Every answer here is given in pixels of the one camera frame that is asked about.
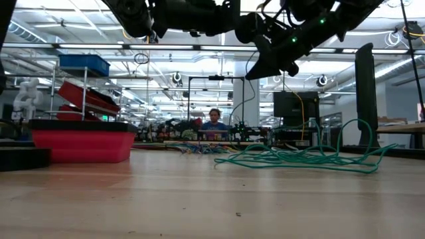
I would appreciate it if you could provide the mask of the person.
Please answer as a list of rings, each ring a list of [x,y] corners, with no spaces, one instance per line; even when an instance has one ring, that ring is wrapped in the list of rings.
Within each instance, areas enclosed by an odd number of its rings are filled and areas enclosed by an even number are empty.
[[[213,108],[209,112],[210,121],[204,123],[201,127],[202,130],[210,130],[210,132],[203,133],[206,140],[227,140],[228,139],[228,126],[219,122],[220,111]]]

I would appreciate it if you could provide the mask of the black monitor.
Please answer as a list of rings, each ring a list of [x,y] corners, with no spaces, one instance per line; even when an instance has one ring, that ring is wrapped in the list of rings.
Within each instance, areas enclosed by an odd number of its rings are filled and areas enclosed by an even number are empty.
[[[317,92],[274,92],[273,103],[274,117],[282,118],[284,126],[295,127],[305,123],[306,127],[311,127],[311,119],[320,125]]]

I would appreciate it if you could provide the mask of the red square tray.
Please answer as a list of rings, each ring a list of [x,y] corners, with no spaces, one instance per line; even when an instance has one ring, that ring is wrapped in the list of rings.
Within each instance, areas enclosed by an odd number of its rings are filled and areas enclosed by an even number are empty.
[[[50,150],[51,163],[119,163],[130,156],[136,126],[122,122],[32,119],[37,148]]]

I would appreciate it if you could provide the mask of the black tape roll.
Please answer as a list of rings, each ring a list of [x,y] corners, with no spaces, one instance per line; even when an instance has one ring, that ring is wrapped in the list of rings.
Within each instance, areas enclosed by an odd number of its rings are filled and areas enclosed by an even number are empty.
[[[50,165],[50,149],[0,147],[0,172],[39,169]]]

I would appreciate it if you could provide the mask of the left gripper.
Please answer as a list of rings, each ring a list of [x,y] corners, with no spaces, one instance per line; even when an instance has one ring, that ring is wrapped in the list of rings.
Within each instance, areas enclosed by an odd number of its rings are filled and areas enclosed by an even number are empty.
[[[152,29],[162,37],[169,29],[208,37],[234,30],[240,18],[240,0],[155,0]]]

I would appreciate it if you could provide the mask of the blue plastic bin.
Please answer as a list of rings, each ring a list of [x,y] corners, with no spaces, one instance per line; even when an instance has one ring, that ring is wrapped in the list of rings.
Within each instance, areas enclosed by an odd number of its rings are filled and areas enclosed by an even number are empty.
[[[60,54],[59,68],[73,76],[84,76],[87,69],[88,77],[107,77],[110,74],[110,64],[97,54]]]

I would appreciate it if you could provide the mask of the thin black pole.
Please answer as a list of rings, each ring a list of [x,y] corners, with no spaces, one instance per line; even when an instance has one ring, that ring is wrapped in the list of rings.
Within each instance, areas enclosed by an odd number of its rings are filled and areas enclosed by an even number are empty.
[[[407,35],[407,39],[408,39],[408,49],[409,49],[408,52],[410,54],[411,61],[412,61],[412,67],[413,67],[413,71],[414,71],[416,87],[417,87],[417,90],[418,90],[420,107],[421,107],[422,112],[425,113],[424,100],[423,100],[423,96],[422,96],[422,89],[421,89],[421,85],[420,85],[420,81],[419,81],[419,75],[418,75],[418,71],[417,71],[416,60],[415,60],[415,56],[414,56],[412,41],[411,41],[411,38],[410,38],[410,31],[409,31],[409,28],[408,28],[408,20],[407,20],[407,17],[406,17],[406,11],[405,11],[405,8],[404,8],[403,0],[400,0],[400,6],[401,6],[401,9],[402,9],[402,16],[403,16],[403,19],[404,19],[404,26],[405,26],[405,29],[406,29],[406,35]]]

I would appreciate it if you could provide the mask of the metal shelf rack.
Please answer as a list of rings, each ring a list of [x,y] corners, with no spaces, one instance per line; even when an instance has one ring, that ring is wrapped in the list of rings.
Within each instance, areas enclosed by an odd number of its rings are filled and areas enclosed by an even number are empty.
[[[97,72],[85,67],[57,66],[52,73],[50,87],[50,109],[46,112],[50,119],[58,116],[68,120],[86,121],[96,115],[117,117],[121,107],[113,99],[98,91],[97,87],[89,85],[90,80],[100,80],[103,77]],[[60,96],[68,105],[62,105],[54,110],[54,96]]]

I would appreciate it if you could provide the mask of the black upright post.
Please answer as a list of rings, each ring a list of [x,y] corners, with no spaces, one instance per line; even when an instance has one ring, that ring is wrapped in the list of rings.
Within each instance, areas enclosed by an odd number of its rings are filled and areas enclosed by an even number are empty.
[[[378,115],[373,44],[363,45],[355,53],[355,89],[359,145],[380,147],[377,139]]]

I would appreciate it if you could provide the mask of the red plastic shelf bin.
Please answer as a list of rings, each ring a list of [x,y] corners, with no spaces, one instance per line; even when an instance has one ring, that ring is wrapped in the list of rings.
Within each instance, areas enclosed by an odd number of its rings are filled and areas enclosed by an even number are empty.
[[[111,97],[91,88],[83,88],[67,81],[58,90],[58,95],[74,104],[77,108],[84,108],[87,112],[116,116],[121,110]]]
[[[62,121],[82,121],[82,111],[75,106],[62,105],[59,107],[59,113],[56,114],[58,120]],[[84,121],[100,121],[94,114],[85,111]]]

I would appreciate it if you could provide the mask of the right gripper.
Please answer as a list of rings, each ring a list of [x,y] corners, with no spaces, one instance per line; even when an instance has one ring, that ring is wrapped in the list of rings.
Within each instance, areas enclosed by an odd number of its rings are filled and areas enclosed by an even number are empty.
[[[327,13],[320,14],[302,24],[283,26],[270,18],[266,31],[254,38],[259,57],[255,65],[246,73],[245,79],[255,80],[277,76],[280,71],[295,76],[299,67],[295,60],[327,40]]]

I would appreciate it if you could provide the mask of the wooden side table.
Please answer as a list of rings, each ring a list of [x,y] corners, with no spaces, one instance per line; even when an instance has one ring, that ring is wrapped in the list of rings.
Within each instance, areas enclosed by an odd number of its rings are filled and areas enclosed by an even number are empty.
[[[414,148],[423,149],[424,148],[423,136],[425,135],[425,121],[421,123],[381,126],[381,127],[378,127],[377,133],[412,135]]]

